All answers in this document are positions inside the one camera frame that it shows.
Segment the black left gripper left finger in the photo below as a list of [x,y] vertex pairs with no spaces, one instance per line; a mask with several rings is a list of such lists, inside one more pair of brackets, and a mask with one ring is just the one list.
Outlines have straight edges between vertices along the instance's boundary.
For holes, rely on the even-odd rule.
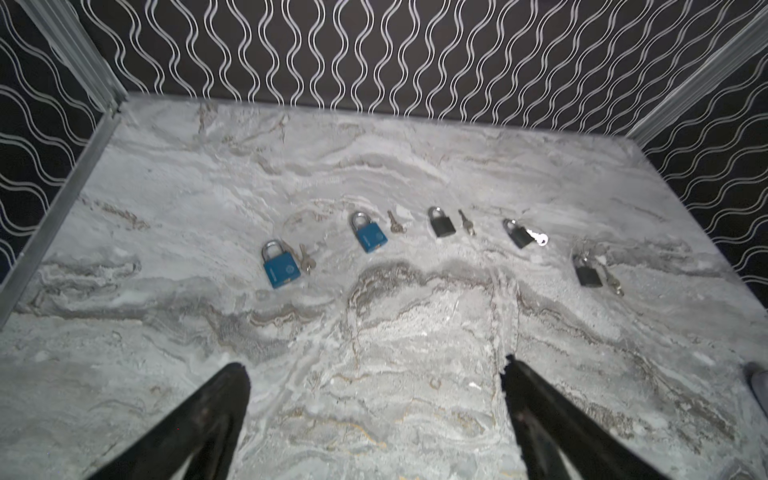
[[93,479],[228,477],[250,398],[246,368],[230,363]]

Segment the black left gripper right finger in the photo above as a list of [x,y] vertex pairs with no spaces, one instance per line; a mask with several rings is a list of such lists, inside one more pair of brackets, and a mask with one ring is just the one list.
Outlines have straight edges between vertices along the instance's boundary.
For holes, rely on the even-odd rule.
[[507,411],[530,479],[663,479],[515,356],[500,374]]

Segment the blue padlock with key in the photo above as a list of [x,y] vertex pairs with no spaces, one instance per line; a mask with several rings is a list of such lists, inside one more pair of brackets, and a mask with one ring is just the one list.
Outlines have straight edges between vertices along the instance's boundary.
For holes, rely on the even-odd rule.
[[273,289],[278,289],[300,278],[301,272],[293,254],[280,240],[266,242],[261,250],[263,267]]

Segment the black padlock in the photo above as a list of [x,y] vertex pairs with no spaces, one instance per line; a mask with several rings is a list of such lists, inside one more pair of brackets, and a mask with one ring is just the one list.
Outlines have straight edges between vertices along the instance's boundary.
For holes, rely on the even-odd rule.
[[437,238],[445,238],[456,233],[456,229],[451,219],[445,214],[441,207],[430,207],[428,209],[428,217],[432,230]]
[[519,225],[514,219],[506,218],[502,225],[509,238],[519,249],[523,249],[535,241],[527,229]]
[[586,254],[573,257],[573,265],[579,284],[585,288],[600,288],[603,282],[592,261]]

